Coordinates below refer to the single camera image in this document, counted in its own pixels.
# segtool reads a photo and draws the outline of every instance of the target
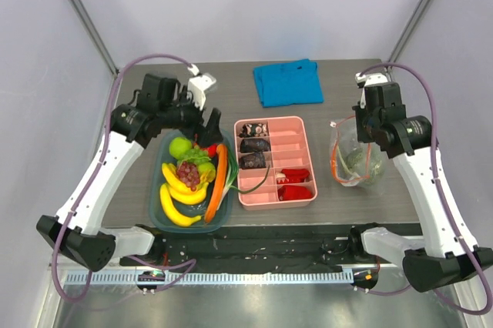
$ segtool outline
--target gray wall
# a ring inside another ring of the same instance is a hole
[[[386,59],[418,2],[83,1],[118,65],[150,52],[193,62]]]
[[[0,0],[0,12],[0,316],[25,328],[51,255],[35,224],[84,173],[111,78],[67,0]]]
[[[468,226],[488,247],[493,247],[492,57],[493,0],[434,0],[399,60],[421,72],[434,90],[449,184]],[[411,113],[429,116],[418,83],[402,72],[397,82]],[[493,285],[491,270],[488,276]],[[484,306],[482,288],[476,292]]]

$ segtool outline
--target pink plastic container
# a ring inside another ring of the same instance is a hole
[[[270,142],[271,151],[263,153],[267,165],[270,166],[270,172],[266,182],[259,189],[247,195],[238,195],[243,207],[247,210],[265,210],[307,206],[317,197],[318,191],[303,120],[298,116],[239,120],[234,126],[236,160],[248,155],[247,153],[240,153],[240,144],[244,139],[251,138],[239,137],[241,129],[248,123],[267,124],[268,136],[259,138]],[[278,190],[283,184],[277,184],[276,173],[283,169],[307,169],[310,172],[308,179],[302,183],[290,184],[290,186],[306,187],[313,193],[313,197],[280,201]],[[238,173],[239,188],[254,187],[263,179],[266,171],[267,169],[240,169]]]

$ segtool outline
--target blue cloth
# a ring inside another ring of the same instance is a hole
[[[317,63],[309,59],[260,66],[253,69],[253,77],[263,107],[324,101]]]

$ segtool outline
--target banana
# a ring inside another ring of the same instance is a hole
[[[178,226],[191,226],[192,224],[198,222],[202,219],[202,216],[197,215],[192,218],[188,216],[184,216],[179,213],[176,207],[173,205],[173,200],[169,195],[167,184],[163,184],[159,191],[159,197],[161,199],[161,206],[163,207],[164,213],[168,216],[168,219],[171,220]]]
[[[175,191],[180,192],[183,195],[194,195],[203,187],[203,183],[200,183],[195,192],[188,188],[184,182],[179,180],[176,175],[176,166],[173,164],[168,164],[165,162],[161,165],[161,170],[163,171],[164,178],[169,184],[169,187],[175,189]]]
[[[198,189],[195,192],[191,192],[191,194],[189,195],[178,192],[172,186],[169,186],[168,190],[171,197],[173,197],[176,201],[180,201],[185,205],[196,205],[197,203],[201,203],[204,199],[206,199],[208,185],[209,183],[205,182],[201,189]]]

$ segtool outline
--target clear plastic bag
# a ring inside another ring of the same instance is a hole
[[[378,185],[385,174],[387,157],[375,143],[357,141],[354,116],[330,122],[330,170],[346,187],[362,186],[382,192]]]

